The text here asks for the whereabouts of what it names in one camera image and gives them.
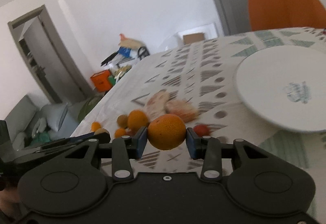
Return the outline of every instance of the table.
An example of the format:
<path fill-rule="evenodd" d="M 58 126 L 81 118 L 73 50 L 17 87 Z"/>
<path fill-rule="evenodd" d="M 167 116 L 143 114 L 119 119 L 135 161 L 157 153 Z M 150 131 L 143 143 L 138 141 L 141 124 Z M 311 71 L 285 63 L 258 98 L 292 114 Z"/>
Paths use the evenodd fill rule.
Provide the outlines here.
<path fill-rule="evenodd" d="M 309 27 L 249 32 L 151 55 L 111 89 L 72 136 L 89 133 L 94 121 L 113 135 L 119 115 L 143 108 L 153 94 L 165 89 L 170 99 L 186 99 L 198 108 L 199 119 L 188 123 L 188 127 L 207 124 L 212 136 L 223 143 L 243 138 L 306 170 L 317 188 L 308 213 L 326 223 L 326 133 L 300 134 L 275 127 L 249 111 L 233 85 L 234 73 L 243 59 L 258 50 L 282 45 L 326 53 L 326 35 L 323 30 Z M 148 143 L 142 159 L 131 160 L 131 165 L 135 173 L 200 172 L 203 161 L 192 160 L 185 143 L 170 151 L 157 150 Z M 102 170 L 111 174 L 110 159 L 103 159 Z M 223 161 L 224 175 L 231 172 L 230 161 Z"/>

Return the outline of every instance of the green object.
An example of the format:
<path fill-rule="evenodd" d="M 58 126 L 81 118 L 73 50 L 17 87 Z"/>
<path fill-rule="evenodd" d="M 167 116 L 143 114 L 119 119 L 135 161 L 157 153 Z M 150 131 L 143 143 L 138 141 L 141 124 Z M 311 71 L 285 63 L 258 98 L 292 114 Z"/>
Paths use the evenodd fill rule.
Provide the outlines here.
<path fill-rule="evenodd" d="M 50 135 L 47 132 L 39 133 L 31 142 L 30 146 L 37 143 L 47 143 L 50 142 Z"/>
<path fill-rule="evenodd" d="M 115 78 L 112 75 L 109 76 L 109 82 L 112 86 L 115 86 Z"/>
<path fill-rule="evenodd" d="M 78 114 L 78 122 L 82 122 L 82 120 L 88 115 L 89 112 L 93 110 L 93 108 L 100 102 L 102 99 L 102 96 L 94 96 L 93 98 L 90 98 L 86 101 L 86 103 L 83 105 L 82 109 L 80 110 Z"/>

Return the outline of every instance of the sofa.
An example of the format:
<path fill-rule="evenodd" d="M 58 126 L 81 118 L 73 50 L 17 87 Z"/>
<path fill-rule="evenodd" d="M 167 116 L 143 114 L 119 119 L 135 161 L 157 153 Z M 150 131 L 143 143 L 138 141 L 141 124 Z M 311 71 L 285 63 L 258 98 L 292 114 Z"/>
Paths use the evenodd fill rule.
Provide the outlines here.
<path fill-rule="evenodd" d="M 4 120 L 14 150 L 29 146 L 42 123 L 51 141 L 70 137 L 79 125 L 67 103 L 45 105 L 39 109 L 28 95 L 18 102 Z"/>

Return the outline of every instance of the chair backrest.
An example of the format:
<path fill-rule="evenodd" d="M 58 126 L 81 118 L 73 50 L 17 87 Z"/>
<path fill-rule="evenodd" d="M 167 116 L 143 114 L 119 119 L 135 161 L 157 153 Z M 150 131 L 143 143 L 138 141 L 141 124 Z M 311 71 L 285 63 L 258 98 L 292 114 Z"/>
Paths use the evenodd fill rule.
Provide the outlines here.
<path fill-rule="evenodd" d="M 319 0 L 249 0 L 251 28 L 326 28 L 326 10 Z"/>

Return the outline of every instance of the white plate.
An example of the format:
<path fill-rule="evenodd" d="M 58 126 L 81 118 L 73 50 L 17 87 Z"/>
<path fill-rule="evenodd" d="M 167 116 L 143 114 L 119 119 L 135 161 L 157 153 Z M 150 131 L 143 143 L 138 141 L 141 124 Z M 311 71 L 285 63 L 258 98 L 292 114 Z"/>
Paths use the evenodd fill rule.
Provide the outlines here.
<path fill-rule="evenodd" d="M 267 121 L 298 132 L 326 131 L 326 55 L 299 46 L 270 47 L 235 74 L 244 104 Z"/>

